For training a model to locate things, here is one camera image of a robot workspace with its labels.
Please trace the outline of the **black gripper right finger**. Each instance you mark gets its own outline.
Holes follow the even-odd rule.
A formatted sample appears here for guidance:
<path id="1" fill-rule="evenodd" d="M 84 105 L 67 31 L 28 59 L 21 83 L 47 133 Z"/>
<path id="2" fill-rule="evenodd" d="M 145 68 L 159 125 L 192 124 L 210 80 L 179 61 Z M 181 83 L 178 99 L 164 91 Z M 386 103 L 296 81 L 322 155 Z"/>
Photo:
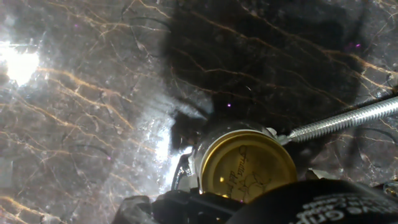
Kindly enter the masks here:
<path id="1" fill-rule="evenodd" d="M 383 192 L 385 194 L 388 194 L 392 197 L 397 198 L 398 197 L 398 182 L 397 181 L 392 181 L 392 182 L 387 182 L 383 185 Z"/>

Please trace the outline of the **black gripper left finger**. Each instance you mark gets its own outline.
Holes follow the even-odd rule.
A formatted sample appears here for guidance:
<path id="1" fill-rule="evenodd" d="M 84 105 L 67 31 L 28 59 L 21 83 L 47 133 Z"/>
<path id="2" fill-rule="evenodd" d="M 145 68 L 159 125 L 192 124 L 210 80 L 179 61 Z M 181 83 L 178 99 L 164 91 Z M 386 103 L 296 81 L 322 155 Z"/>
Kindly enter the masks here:
<path id="1" fill-rule="evenodd" d="M 125 198 L 112 224 L 226 223 L 245 203 L 213 193 L 171 190 L 151 201 L 146 195 Z"/>

